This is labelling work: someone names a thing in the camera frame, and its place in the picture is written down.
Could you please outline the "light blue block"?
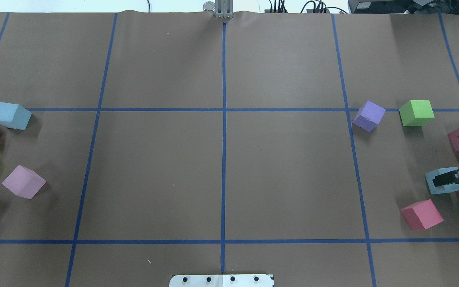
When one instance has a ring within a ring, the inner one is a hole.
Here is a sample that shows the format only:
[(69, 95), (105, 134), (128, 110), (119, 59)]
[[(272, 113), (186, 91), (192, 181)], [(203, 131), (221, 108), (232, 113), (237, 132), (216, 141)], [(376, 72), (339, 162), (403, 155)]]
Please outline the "light blue block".
[(25, 130), (32, 113), (18, 104), (0, 102), (0, 125)]
[(457, 167), (440, 168), (425, 174), (431, 195), (449, 194), (459, 191), (459, 182), (455, 181)]

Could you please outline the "green block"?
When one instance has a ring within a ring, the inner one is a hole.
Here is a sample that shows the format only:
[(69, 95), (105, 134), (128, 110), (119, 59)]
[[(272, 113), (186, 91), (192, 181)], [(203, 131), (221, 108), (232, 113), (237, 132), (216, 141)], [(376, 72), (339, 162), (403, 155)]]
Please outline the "green block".
[(404, 127), (423, 126), (435, 118), (430, 100), (409, 100), (399, 113)]

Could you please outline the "right pink block far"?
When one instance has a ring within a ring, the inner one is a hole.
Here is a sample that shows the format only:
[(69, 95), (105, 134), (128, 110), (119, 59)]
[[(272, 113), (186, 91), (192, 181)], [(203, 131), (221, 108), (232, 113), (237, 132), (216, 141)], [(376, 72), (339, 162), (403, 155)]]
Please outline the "right pink block far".
[(430, 199), (402, 208), (400, 213), (413, 231), (426, 230), (444, 222), (444, 218)]

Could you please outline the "right purple block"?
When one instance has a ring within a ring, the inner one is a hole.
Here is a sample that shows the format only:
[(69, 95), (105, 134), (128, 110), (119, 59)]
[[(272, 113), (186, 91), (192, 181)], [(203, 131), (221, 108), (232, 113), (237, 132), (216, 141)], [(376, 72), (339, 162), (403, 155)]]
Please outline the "right purple block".
[(372, 132), (381, 122), (386, 109), (368, 100), (357, 112), (352, 123), (361, 129)]

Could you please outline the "small metal cylinder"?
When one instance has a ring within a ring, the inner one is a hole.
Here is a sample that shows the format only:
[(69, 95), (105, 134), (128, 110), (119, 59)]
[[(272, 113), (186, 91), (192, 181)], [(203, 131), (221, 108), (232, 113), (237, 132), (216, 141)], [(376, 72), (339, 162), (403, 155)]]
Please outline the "small metal cylinder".
[(215, 7), (216, 7), (215, 2), (212, 2), (212, 1), (204, 2), (202, 5), (203, 11), (206, 11), (206, 12), (213, 12), (215, 10)]

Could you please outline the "light pink block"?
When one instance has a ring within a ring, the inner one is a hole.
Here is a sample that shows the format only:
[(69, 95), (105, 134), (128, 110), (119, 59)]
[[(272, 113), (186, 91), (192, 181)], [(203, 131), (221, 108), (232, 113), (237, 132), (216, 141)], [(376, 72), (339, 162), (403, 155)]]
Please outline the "light pink block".
[(2, 182), (13, 194), (26, 199), (32, 199), (45, 184), (44, 178), (22, 165), (15, 167)]

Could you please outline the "white post base plate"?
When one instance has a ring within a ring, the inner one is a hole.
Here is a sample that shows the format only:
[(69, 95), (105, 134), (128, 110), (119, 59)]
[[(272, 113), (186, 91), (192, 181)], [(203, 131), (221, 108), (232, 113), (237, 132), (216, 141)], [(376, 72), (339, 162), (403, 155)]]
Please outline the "white post base plate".
[(275, 280), (268, 274), (175, 275), (170, 287), (273, 287)]

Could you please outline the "aluminium frame post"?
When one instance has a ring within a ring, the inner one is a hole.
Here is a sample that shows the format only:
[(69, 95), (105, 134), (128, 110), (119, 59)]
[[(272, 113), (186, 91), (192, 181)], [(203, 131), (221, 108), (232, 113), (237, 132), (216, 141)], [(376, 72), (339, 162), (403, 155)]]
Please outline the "aluminium frame post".
[(233, 0), (214, 0), (214, 17), (221, 19), (233, 18)]

